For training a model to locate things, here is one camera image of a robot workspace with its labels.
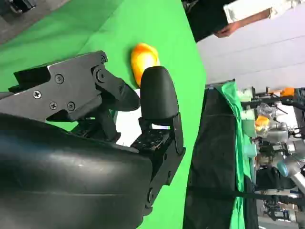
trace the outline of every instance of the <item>white wall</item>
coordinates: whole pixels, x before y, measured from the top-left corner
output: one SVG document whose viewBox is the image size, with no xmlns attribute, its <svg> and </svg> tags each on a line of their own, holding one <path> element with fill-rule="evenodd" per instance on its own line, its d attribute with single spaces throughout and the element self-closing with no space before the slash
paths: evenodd
<svg viewBox="0 0 305 229">
<path fill-rule="evenodd" d="M 228 38 L 198 43 L 207 83 L 235 78 L 257 91 L 305 87 L 305 4 L 285 15 L 244 28 Z"/>
</svg>

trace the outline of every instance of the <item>black strap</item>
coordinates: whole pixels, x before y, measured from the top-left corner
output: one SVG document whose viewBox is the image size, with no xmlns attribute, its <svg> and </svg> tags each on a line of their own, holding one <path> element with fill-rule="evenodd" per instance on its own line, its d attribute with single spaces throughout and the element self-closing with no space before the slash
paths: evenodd
<svg viewBox="0 0 305 229">
<path fill-rule="evenodd" d="M 209 199 L 223 199 L 223 198 L 234 198 L 234 197 L 242 197 L 246 199 L 261 199 L 261 200 L 269 200 L 274 202 L 282 202 L 284 204 L 296 204 L 305 206 L 305 198 L 292 198 L 289 196 L 279 196 L 279 195 L 264 195 L 257 193 L 247 193 L 240 191 L 232 191 L 232 190 L 219 190 L 216 188 L 204 188 L 204 187 L 188 187 L 187 191 L 193 193 L 197 197 Z"/>
</svg>

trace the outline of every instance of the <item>black cloth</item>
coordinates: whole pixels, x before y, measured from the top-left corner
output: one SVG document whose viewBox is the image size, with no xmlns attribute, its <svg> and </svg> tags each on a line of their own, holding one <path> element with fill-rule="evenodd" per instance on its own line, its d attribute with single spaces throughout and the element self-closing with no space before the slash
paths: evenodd
<svg viewBox="0 0 305 229">
<path fill-rule="evenodd" d="M 224 5 L 234 0 L 199 0 L 187 13 L 196 42 L 222 30 L 227 24 Z"/>
<path fill-rule="evenodd" d="M 282 176 L 275 167 L 260 169 L 256 172 L 256 191 L 268 189 L 292 189 L 295 183 L 288 177 Z"/>
<path fill-rule="evenodd" d="M 244 176 L 244 192 L 254 193 L 254 185 L 251 179 Z M 258 215 L 256 207 L 256 199 L 244 199 L 244 224 L 245 229 L 258 229 Z"/>
<path fill-rule="evenodd" d="M 235 190 L 236 120 L 226 99 L 205 90 L 188 186 Z M 184 229 L 228 229 L 234 198 L 203 199 L 187 191 Z"/>
</svg>

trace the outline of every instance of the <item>person's hand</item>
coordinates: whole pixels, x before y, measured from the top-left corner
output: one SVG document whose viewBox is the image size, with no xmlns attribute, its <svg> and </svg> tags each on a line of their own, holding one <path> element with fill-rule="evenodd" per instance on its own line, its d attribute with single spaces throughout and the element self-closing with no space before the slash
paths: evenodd
<svg viewBox="0 0 305 229">
<path fill-rule="evenodd" d="M 228 24 L 222 30 L 216 32 L 215 36 L 219 37 L 219 38 L 228 37 L 232 33 L 234 33 L 236 30 L 238 30 L 239 28 L 241 28 L 241 23 L 239 21 L 236 21 L 236 22 Z"/>
</svg>

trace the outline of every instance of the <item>black pants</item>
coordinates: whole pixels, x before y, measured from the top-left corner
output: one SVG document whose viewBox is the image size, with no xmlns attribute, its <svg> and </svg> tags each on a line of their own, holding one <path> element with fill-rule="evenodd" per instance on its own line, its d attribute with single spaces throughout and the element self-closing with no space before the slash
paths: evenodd
<svg viewBox="0 0 305 229">
<path fill-rule="evenodd" d="M 223 29 L 227 24 L 224 5 L 234 0 L 199 0 L 187 13 L 196 42 Z"/>
</svg>

